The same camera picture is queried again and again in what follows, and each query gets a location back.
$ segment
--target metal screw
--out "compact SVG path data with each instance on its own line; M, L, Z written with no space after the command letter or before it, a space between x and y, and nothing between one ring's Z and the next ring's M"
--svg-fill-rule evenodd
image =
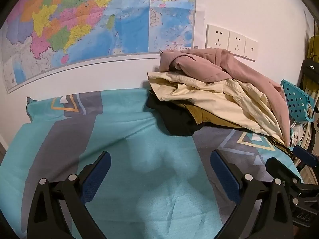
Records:
M77 177L78 176L76 174L71 174L68 179L69 181L75 181Z
M292 202L293 202L295 205L298 205L299 200L298 200L297 198L293 198Z
M245 179L248 181L251 181L253 179L253 176L249 173L245 174Z
M275 183L278 184L278 185L280 185L280 184L281 184L281 180L276 178L276 179L275 179Z
M46 178L43 178L43 179L41 179L40 181L39 181L39 184L40 185L43 185L43 184L45 184L47 182L47 179Z

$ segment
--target blue padding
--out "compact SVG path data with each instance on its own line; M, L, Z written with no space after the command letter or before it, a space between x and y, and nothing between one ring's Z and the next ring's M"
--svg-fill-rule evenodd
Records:
M302 160L306 165L309 167L316 167L317 166L317 159L312 154L308 153L305 149L301 146L295 146L292 150L292 153Z
M105 152L105 155L98 162L82 185L80 199L83 204L91 201L94 198L110 167L111 155L108 152Z
M212 151L211 166L221 182L228 198L235 202L236 205L239 205L241 201L240 185L216 151Z

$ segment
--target blue plastic basket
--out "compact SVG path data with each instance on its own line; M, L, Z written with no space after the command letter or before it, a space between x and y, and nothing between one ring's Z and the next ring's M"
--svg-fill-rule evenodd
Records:
M282 80L280 85L285 91L287 105L289 108L289 115L299 123L305 123L308 121L313 122L314 116L313 114L312 118L309 118L307 116L307 108L308 104L310 104L312 107L312 111L314 110L314 99L303 90L286 80Z

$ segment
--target bed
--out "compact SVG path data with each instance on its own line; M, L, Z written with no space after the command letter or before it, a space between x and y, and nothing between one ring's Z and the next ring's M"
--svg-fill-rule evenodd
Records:
M259 180L272 180L265 162L273 156L300 177L290 157L262 135L205 126L193 137L170 136L146 107L147 96L140 88L28 98L31 123L0 166L0 209L19 237L27 235L39 180L78 174L103 151L111 154L111 168L86 207L109 239L214 238L235 207L210 166L215 149ZM81 238L62 209L72 235Z

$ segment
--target map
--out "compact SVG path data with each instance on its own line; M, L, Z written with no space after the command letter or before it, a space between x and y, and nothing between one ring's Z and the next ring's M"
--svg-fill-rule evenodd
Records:
M149 52L191 47L194 0L150 0Z
M194 0L19 0L1 28L8 91L66 65L190 47Z

